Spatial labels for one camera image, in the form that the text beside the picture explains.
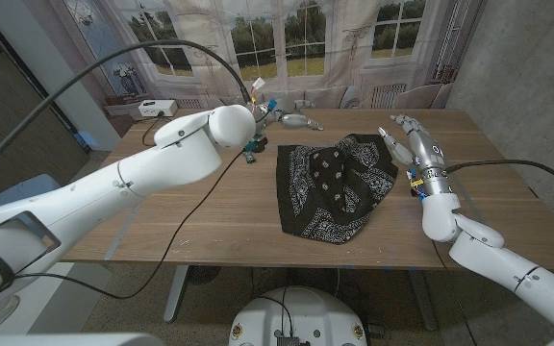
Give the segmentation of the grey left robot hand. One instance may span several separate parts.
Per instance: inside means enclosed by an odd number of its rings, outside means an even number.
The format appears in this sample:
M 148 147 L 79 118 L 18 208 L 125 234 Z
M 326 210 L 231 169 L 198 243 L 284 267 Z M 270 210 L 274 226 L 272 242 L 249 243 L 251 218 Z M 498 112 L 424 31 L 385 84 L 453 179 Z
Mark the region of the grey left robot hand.
M 267 127 L 280 123 L 285 129 L 310 129 L 323 131 L 324 127 L 317 121 L 304 115 L 304 109 L 315 107 L 315 103 L 302 99 L 283 97 L 271 99 L 267 103 L 257 105 L 252 111 L 256 121 L 255 137 L 262 138 Z

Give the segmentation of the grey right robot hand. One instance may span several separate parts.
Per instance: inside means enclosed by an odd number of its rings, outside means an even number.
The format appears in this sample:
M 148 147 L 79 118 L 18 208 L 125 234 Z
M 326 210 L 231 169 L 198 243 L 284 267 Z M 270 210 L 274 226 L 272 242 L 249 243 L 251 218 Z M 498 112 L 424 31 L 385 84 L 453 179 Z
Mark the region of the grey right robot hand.
M 446 165 L 440 145 L 415 118 L 399 114 L 392 115 L 390 119 L 402 127 L 409 143 L 409 147 L 406 147 L 387 130 L 379 127 L 379 136 L 384 140 L 392 157 L 417 169 L 426 196 L 451 193 L 449 182 L 442 173 Z

